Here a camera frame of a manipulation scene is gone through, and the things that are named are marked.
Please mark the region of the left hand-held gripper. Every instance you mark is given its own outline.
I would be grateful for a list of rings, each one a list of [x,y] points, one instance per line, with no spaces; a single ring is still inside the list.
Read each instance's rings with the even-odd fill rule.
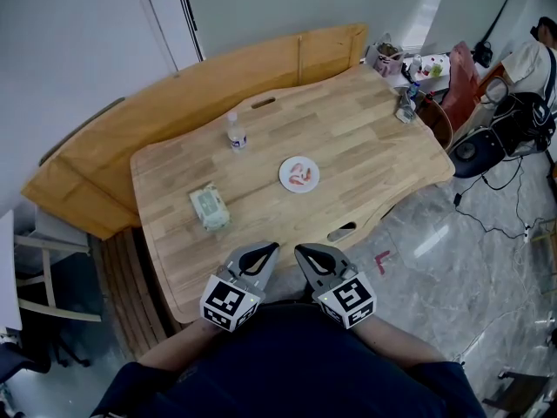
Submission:
[[[279,259],[278,242],[260,241],[235,249],[211,275],[199,302],[200,316],[232,332],[265,300],[265,287]]]

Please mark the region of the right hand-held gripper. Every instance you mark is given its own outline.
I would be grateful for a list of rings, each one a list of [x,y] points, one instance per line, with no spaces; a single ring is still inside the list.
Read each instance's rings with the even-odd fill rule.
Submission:
[[[314,291],[325,286],[329,273],[341,273],[350,265],[337,247],[319,243],[296,245],[294,255]],[[362,272],[342,280],[326,292],[316,293],[313,299],[325,315],[344,329],[352,328],[376,311],[376,294]]]

